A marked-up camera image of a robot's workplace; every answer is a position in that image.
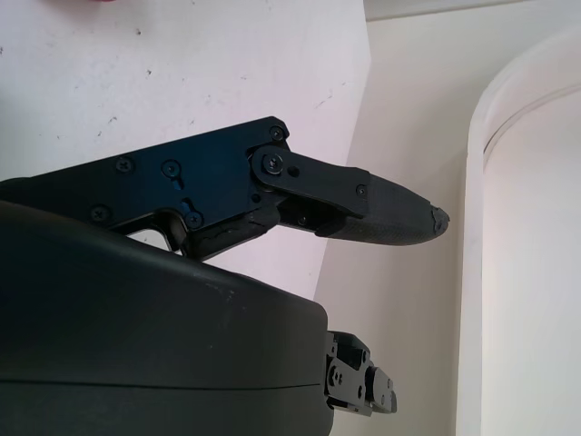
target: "white surface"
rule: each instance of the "white surface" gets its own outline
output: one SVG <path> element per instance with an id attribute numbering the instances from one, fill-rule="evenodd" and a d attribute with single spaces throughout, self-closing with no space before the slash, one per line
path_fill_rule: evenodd
<path id="1" fill-rule="evenodd" d="M 544 23 L 551 22 L 552 25 L 558 24 L 558 27 L 562 28 L 568 24 L 578 23 L 581 18 L 581 5 L 577 2 L 553 3 L 553 7 L 541 15 Z M 487 297 L 483 294 L 482 284 L 482 277 L 486 275 L 481 266 L 482 216 L 483 214 L 487 216 L 489 213 L 486 209 L 483 210 L 485 185 L 483 151 L 487 144 L 490 144 L 487 154 L 484 156 L 488 157 L 489 152 L 495 148 L 495 143 L 503 138 L 507 130 L 528 112 L 576 90 L 581 77 L 578 67 L 578 40 L 576 40 L 577 46 L 573 50 L 571 45 L 561 44 L 561 39 L 566 40 L 567 38 L 569 38 L 568 32 L 563 36 L 552 38 L 530 53 L 519 57 L 505 68 L 483 94 L 470 126 L 458 380 L 458 435 L 485 434 L 487 422 L 490 426 L 491 422 L 498 416 L 492 419 L 490 415 L 483 416 L 483 420 L 487 418 L 487 421 L 482 421 L 481 432 L 481 412 L 487 411 L 489 413 L 490 408 L 498 411 L 497 407 L 508 407 L 510 410 L 516 407 L 513 403 L 508 404 L 502 401 L 502 399 L 509 398 L 505 394 L 501 395 L 498 391 L 492 392 L 489 389 L 491 375 L 489 371 L 487 375 L 486 368 L 490 356 L 482 354 L 483 337 L 485 347 L 487 342 L 490 344 L 491 341 L 499 341 L 498 337 L 487 336 L 492 332 L 487 331 L 486 328 L 494 319 L 494 311 L 487 307 Z M 529 237 L 537 238 L 537 233 L 534 233 L 533 236 L 529 235 Z M 497 250 L 505 251 L 506 247 L 500 249 L 497 246 Z M 513 319 L 506 327 L 510 328 L 516 323 L 518 320 Z M 520 367 L 515 371 L 523 371 L 523 369 Z M 513 368 L 507 366 L 507 371 L 513 371 Z M 481 385 L 486 388 L 482 397 L 480 395 Z M 524 420 L 525 416 L 523 414 L 515 415 L 515 418 Z"/>
<path id="2" fill-rule="evenodd" d="M 483 436 L 581 433 L 580 111 L 579 92 L 543 105 L 487 163 Z"/>
<path id="3" fill-rule="evenodd" d="M 465 274 L 482 292 L 483 435 L 581 430 L 580 43 L 576 29 L 520 56 L 483 95 L 470 130 L 474 156 L 487 145 L 484 178 L 481 157 L 468 160 L 469 194 L 484 193 L 481 288 Z"/>
<path id="4" fill-rule="evenodd" d="M 0 179 L 268 115 L 344 164 L 369 68 L 353 0 L 0 0 L 0 47 Z M 311 298 L 325 244 L 275 229 L 212 263 Z"/>
<path id="5" fill-rule="evenodd" d="M 470 7 L 503 5 L 524 0 L 364 0 L 368 20 L 401 17 L 405 15 L 434 14 Z"/>
<path id="6" fill-rule="evenodd" d="M 511 59 L 580 19 L 578 2 L 552 1 L 368 25 L 373 62 L 349 164 L 405 184 L 444 207 L 453 221 L 443 239 L 417 247 L 328 244 L 315 299 L 327 309 L 331 328 L 354 332 L 371 348 L 373 361 L 394 379 L 399 396 L 393 416 L 365 420 L 338 413 L 335 436 L 454 434 L 462 181 L 470 119 L 486 87 Z M 482 174 L 482 148 L 475 156 Z M 471 183 L 467 220 L 473 227 L 466 247 L 478 247 L 478 258 L 467 267 L 478 275 L 479 286 L 481 227 L 480 233 L 475 227 L 482 222 L 482 196 Z M 480 433 L 478 287 L 468 288 L 462 305 L 457 435 L 466 436 Z"/>

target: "beige wall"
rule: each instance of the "beige wall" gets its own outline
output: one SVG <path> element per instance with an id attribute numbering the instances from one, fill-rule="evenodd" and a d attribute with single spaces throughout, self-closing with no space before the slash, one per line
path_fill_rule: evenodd
<path id="1" fill-rule="evenodd" d="M 371 348 L 399 399 L 393 416 L 337 413 L 333 435 L 455 433 L 459 199 L 470 119 L 497 72 L 577 22 L 578 9 L 525 2 L 368 25 L 372 65 L 349 164 L 406 185 L 452 223 L 442 238 L 413 247 L 329 242 L 315 300 L 331 329 L 353 332 Z M 479 388 L 479 378 L 464 385 L 466 404 L 472 395 L 479 405 Z M 462 412 L 458 435 L 477 434 L 479 406 L 474 411 Z"/>

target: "black metal bracket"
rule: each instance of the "black metal bracket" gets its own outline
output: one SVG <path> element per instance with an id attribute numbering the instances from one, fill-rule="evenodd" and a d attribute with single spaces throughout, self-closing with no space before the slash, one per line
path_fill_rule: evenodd
<path id="1" fill-rule="evenodd" d="M 369 348 L 348 333 L 328 333 L 325 394 L 328 405 L 360 415 L 398 410 L 393 382 L 373 365 Z"/>
<path id="2" fill-rule="evenodd" d="M 281 120 L 263 118 L 0 183 L 0 200 L 120 234 L 154 229 L 173 251 L 198 260 L 279 223 L 385 244 L 446 231 L 448 216 L 427 200 L 359 168 L 294 154 L 288 136 Z"/>

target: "screw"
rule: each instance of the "screw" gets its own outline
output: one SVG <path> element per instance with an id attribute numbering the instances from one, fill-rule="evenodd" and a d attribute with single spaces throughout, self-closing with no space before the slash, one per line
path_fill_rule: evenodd
<path id="1" fill-rule="evenodd" d="M 339 372 L 337 371 L 337 367 L 333 366 L 329 372 L 329 384 L 331 386 L 335 386 L 335 381 L 339 378 Z"/>
<path id="2" fill-rule="evenodd" d="M 180 175 L 182 168 L 177 161 L 169 160 L 162 164 L 162 173 L 170 179 L 174 179 Z"/>
<path id="3" fill-rule="evenodd" d="M 101 204 L 95 206 L 91 209 L 91 221 L 95 223 L 104 223 L 109 218 L 111 218 L 111 211 L 107 206 L 103 206 Z"/>
<path id="4" fill-rule="evenodd" d="M 190 212 L 185 215 L 184 221 L 185 225 L 193 230 L 202 227 L 202 216 L 197 212 Z"/>
<path id="5" fill-rule="evenodd" d="M 284 139 L 284 132 L 278 125 L 275 125 L 271 128 L 271 137 L 275 141 L 282 141 Z"/>
<path id="6" fill-rule="evenodd" d="M 358 197 L 367 198 L 367 186 L 364 184 L 359 184 L 355 190 Z"/>
<path id="7" fill-rule="evenodd" d="M 115 162 L 115 169 L 119 173 L 130 173 L 133 171 L 133 161 L 128 157 L 120 157 Z"/>
<path id="8" fill-rule="evenodd" d="M 265 154 L 262 167 L 268 174 L 279 175 L 282 172 L 282 158 L 277 154 Z"/>

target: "white curved panel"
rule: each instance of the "white curved panel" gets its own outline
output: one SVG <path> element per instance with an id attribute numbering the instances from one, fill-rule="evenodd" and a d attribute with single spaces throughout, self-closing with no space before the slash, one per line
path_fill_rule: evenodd
<path id="1" fill-rule="evenodd" d="M 482 434 L 581 433 L 581 93 L 522 117 L 484 184 Z"/>
<path id="2" fill-rule="evenodd" d="M 365 0 L 364 3 L 365 16 L 368 20 L 382 20 L 522 1 L 525 0 Z"/>
<path id="3" fill-rule="evenodd" d="M 569 304 L 581 284 L 580 48 L 573 29 L 522 55 L 472 118 L 458 434 L 579 433 L 569 406 L 579 400 L 570 378 L 581 321 Z"/>

